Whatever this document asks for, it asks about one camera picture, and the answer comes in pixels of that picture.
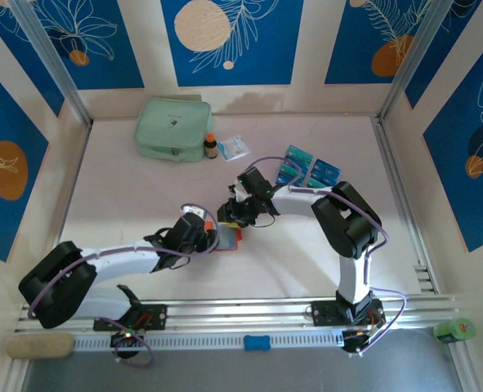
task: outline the small brown bottle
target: small brown bottle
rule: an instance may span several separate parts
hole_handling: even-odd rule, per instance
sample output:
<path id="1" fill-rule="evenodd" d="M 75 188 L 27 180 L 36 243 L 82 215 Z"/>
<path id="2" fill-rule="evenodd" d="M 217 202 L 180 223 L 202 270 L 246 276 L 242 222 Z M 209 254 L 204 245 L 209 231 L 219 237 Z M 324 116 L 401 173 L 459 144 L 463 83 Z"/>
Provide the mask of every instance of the small brown bottle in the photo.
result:
<path id="1" fill-rule="evenodd" d="M 205 157 L 214 159 L 217 157 L 218 150 L 217 150 L 217 142 L 214 138 L 213 133 L 208 133 L 207 137 L 205 138 L 205 142 L 203 143 L 205 148 Z"/>

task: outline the mint green pouch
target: mint green pouch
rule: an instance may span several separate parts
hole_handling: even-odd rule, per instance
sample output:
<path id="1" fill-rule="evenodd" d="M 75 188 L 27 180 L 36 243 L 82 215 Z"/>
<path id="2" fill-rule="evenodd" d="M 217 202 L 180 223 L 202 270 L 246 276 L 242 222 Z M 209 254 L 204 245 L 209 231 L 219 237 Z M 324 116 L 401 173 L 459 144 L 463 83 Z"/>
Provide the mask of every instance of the mint green pouch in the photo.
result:
<path id="1" fill-rule="evenodd" d="M 212 132 L 212 111 L 206 102 L 152 98 L 141 111 L 134 139 L 148 158 L 198 162 L 203 142 Z"/>

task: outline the green cylinder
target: green cylinder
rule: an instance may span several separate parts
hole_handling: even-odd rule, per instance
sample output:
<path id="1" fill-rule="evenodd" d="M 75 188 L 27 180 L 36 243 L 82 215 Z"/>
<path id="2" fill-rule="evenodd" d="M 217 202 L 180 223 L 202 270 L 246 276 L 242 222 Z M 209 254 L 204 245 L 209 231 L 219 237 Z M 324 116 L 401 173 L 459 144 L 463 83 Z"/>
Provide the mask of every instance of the green cylinder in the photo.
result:
<path id="1" fill-rule="evenodd" d="M 476 326 L 468 318 L 456 318 L 434 327 L 434 336 L 442 343 L 455 343 L 476 337 Z"/>

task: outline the gray floor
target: gray floor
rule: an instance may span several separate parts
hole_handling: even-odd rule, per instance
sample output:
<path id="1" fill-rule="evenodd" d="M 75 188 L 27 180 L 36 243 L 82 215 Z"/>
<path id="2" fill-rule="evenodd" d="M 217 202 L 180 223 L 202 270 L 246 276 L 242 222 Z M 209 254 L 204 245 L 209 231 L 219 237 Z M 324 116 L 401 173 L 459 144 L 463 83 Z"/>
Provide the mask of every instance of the gray floor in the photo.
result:
<path id="1" fill-rule="evenodd" d="M 23 391 L 449 392 L 461 390 L 447 346 L 426 332 L 394 331 L 362 359 L 341 349 L 160 351 L 149 370 L 108 353 L 34 361 Z"/>

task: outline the beige sponge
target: beige sponge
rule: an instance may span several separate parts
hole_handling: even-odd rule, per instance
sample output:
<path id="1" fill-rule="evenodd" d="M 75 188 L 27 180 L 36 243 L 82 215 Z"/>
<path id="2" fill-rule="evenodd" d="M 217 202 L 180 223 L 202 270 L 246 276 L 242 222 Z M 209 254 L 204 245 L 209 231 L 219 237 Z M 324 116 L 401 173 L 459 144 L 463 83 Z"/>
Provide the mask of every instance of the beige sponge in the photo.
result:
<path id="1" fill-rule="evenodd" d="M 7 354 L 12 359 L 65 358 L 74 349 L 74 336 L 69 333 L 36 333 L 12 337 Z"/>

